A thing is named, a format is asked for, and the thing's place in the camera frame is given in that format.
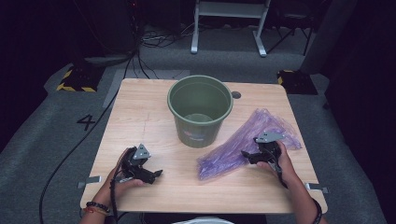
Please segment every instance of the person's left hand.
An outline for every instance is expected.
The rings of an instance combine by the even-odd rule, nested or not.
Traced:
[[[120,163],[120,161],[122,160],[123,156],[125,155],[125,153],[127,152],[128,149],[125,149],[123,151],[123,153],[121,154],[119,160],[117,161],[117,164]],[[116,167],[114,167],[111,172],[108,174],[107,179],[105,181],[105,183],[103,184],[103,186],[99,189],[99,191],[96,193],[95,197],[93,198],[93,201],[96,203],[101,203],[104,204],[106,206],[110,206],[111,205],[111,198],[110,198],[110,183],[111,180],[114,177],[114,174],[118,171],[116,171],[117,169],[117,164]],[[116,194],[116,200],[123,195],[123,193],[130,188],[134,188],[134,187],[139,187],[139,186],[143,186],[144,182],[140,179],[132,179],[132,180],[128,180],[125,181],[123,183],[119,183],[116,182],[115,183],[115,194]]]

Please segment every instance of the black wristband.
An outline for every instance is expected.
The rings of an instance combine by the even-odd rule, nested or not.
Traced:
[[[317,207],[317,210],[318,210],[317,217],[315,218],[313,224],[319,224],[321,217],[322,217],[321,207],[320,207],[320,204],[317,202],[317,200],[315,200],[315,199],[312,199],[312,200],[314,201],[315,206]]]
[[[96,203],[96,202],[87,202],[87,207],[89,206],[94,206],[94,207],[98,207],[98,208],[102,208],[103,210],[105,210],[107,213],[110,213],[110,209],[105,206],[104,204],[101,203]]]

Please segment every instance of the chair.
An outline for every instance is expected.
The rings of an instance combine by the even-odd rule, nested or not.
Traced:
[[[322,0],[320,4],[313,7],[303,0],[276,0],[270,7],[272,10],[270,26],[275,26],[281,39],[277,41],[268,51],[271,52],[276,48],[283,40],[289,35],[294,35],[296,29],[301,29],[306,37],[306,43],[304,47],[305,56],[308,49],[309,41],[311,39],[312,32],[315,27],[318,26],[318,19],[320,14],[323,13],[323,8],[328,0]],[[279,32],[280,27],[286,27],[290,30],[282,36]],[[308,35],[305,33],[305,29],[309,29]]]

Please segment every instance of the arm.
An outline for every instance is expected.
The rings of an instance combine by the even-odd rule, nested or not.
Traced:
[[[123,155],[125,154],[126,150],[124,153],[119,158],[119,161],[122,159]],[[102,205],[105,205],[107,207],[111,207],[111,197],[110,197],[110,182],[111,179],[113,178],[117,168],[114,168],[111,170],[110,174],[108,174],[107,179],[103,186],[98,190],[96,195],[93,197],[92,201],[95,203],[99,203]],[[143,181],[139,179],[133,179],[130,181],[126,181],[123,183],[116,183],[116,188],[115,188],[115,193],[116,193],[116,200],[119,198],[127,189],[137,187],[137,186],[142,186],[144,183]],[[96,223],[105,223],[105,218],[106,216],[102,213],[98,212],[88,212],[85,213],[84,216],[82,217],[81,221],[79,224],[96,224]]]
[[[295,173],[285,146],[281,142],[278,143],[282,151],[282,154],[279,157],[279,166],[282,168],[282,179],[290,191],[291,204],[296,216],[296,221],[298,224],[313,223],[318,214],[317,207],[300,177]],[[268,163],[259,161],[257,165],[266,170],[271,170],[277,177],[276,172]],[[327,220],[322,217],[320,224],[327,223]]]

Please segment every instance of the white object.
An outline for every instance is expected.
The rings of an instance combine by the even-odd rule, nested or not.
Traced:
[[[192,220],[175,222],[173,224],[234,224],[218,217],[197,217]]]

